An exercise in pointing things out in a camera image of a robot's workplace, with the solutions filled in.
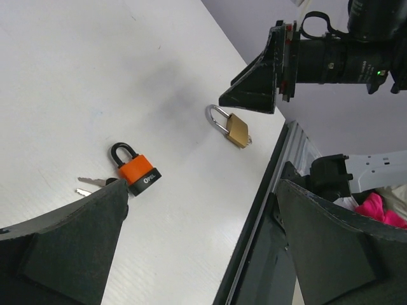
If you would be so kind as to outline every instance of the brass padlock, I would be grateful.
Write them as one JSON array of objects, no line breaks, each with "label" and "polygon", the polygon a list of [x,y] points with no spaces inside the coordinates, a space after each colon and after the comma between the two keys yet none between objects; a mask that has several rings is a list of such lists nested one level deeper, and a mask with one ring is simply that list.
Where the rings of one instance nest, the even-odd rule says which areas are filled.
[{"label": "brass padlock", "polygon": [[[212,116],[212,110],[216,110],[227,119],[226,128],[219,124]],[[239,148],[245,148],[252,143],[252,138],[249,135],[249,127],[236,114],[228,114],[225,110],[217,105],[209,105],[207,107],[207,117],[224,136]]]}]

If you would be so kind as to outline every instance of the pink fabric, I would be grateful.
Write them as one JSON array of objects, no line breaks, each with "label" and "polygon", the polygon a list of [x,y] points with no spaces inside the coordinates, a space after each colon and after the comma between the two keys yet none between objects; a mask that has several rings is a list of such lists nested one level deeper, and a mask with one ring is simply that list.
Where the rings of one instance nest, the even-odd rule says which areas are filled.
[{"label": "pink fabric", "polygon": [[407,222],[397,213],[391,210],[384,211],[382,197],[376,193],[371,193],[364,203],[355,209],[355,212],[391,226],[407,229]]}]

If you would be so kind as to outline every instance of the silver padlock shackle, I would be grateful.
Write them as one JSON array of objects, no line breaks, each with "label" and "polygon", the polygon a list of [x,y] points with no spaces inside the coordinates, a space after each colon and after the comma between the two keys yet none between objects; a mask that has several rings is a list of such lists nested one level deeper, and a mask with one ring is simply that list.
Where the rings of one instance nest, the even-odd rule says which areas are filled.
[{"label": "silver padlock shackle", "polygon": [[226,119],[228,119],[230,117],[230,114],[228,114],[225,110],[223,110],[222,108],[220,108],[218,105],[208,105],[206,107],[206,117],[208,119],[208,121],[214,126],[216,127],[221,133],[227,135],[229,134],[229,131],[223,127],[222,125],[220,125],[212,116],[212,110],[216,110],[218,113],[222,114]]}]

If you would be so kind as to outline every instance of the gray wall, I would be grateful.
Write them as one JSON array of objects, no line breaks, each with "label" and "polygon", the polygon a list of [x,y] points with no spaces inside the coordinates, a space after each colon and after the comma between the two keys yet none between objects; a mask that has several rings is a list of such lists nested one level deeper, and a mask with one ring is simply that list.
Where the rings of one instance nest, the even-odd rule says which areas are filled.
[{"label": "gray wall", "polygon": [[[290,0],[202,0],[246,62],[263,49],[268,30],[279,19],[292,22],[298,9]],[[311,10],[346,29],[347,0],[314,0]],[[324,22],[306,23],[314,34]],[[407,150],[407,93],[390,93],[392,79],[374,95],[364,85],[297,85],[295,98],[278,107],[296,119],[322,154],[373,154]]]}]

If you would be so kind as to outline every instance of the orange and black padlock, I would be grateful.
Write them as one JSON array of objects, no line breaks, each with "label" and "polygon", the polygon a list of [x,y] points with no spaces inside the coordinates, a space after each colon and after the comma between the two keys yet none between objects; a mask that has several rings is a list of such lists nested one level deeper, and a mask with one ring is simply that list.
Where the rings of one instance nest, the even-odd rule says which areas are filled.
[{"label": "orange and black padlock", "polygon": [[[117,150],[124,148],[131,155],[132,160],[124,163],[117,155]],[[151,184],[161,178],[159,171],[153,167],[142,154],[137,154],[128,144],[116,143],[111,148],[111,156],[119,168],[119,175],[126,179],[129,191],[137,196]]]}]

